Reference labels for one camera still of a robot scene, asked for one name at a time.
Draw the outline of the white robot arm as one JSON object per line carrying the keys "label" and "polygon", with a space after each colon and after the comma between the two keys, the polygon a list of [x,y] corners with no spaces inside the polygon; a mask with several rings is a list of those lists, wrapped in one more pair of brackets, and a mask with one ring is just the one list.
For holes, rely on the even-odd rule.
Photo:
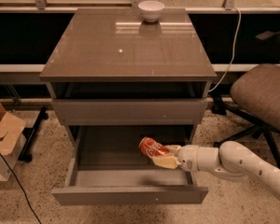
{"label": "white robot arm", "polygon": [[155,165],[167,169],[207,172],[232,181],[253,178],[280,201],[280,169],[264,161],[240,143],[227,141],[220,147],[195,145],[181,147],[164,146],[153,141],[149,154]]}

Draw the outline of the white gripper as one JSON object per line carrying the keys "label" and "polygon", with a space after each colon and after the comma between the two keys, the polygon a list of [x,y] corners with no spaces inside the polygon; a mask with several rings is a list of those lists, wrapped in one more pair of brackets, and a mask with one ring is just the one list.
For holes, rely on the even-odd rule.
{"label": "white gripper", "polygon": [[181,165],[181,169],[185,172],[214,172],[220,166],[217,147],[168,145],[167,148],[177,157],[153,157],[152,161],[155,165],[166,169],[176,169]]}

